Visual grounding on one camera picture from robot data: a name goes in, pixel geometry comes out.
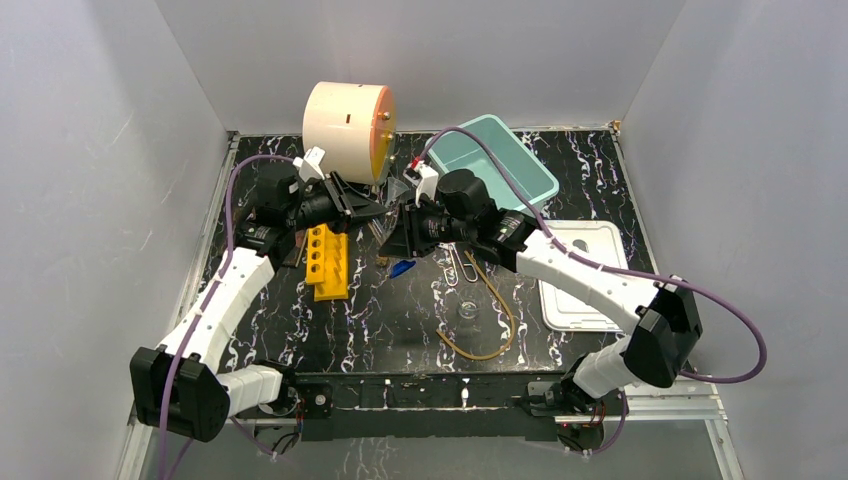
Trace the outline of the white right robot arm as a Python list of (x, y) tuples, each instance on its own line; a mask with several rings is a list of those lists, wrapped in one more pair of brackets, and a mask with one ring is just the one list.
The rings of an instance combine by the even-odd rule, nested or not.
[(584, 355), (562, 378), (571, 411), (590, 413), (604, 395), (630, 384), (673, 385), (702, 333), (693, 294), (678, 279), (626, 278), (562, 250), (543, 222), (497, 207), (468, 169), (439, 175), (419, 164), (405, 175), (415, 192), (401, 204), (381, 255), (418, 258), (458, 242), (474, 259), (551, 285), (623, 331), (623, 338)]

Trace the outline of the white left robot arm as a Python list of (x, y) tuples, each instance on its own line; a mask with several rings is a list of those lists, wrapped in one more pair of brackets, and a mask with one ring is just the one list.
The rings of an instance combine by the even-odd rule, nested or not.
[(323, 174), (304, 159), (266, 159), (245, 213), (226, 219), (227, 249), (205, 289), (156, 347), (141, 347), (130, 360), (135, 412), (144, 425), (209, 442), (246, 410), (293, 412), (299, 400), (293, 368), (259, 361), (221, 373), (224, 350), (298, 234), (321, 225), (347, 233), (387, 211), (335, 172)]

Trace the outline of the yellow test tube rack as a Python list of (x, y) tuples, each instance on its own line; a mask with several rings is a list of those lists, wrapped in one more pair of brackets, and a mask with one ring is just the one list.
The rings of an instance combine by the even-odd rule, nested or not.
[(327, 224), (307, 233), (305, 282), (314, 288), (314, 300), (349, 298), (348, 235), (333, 233)]

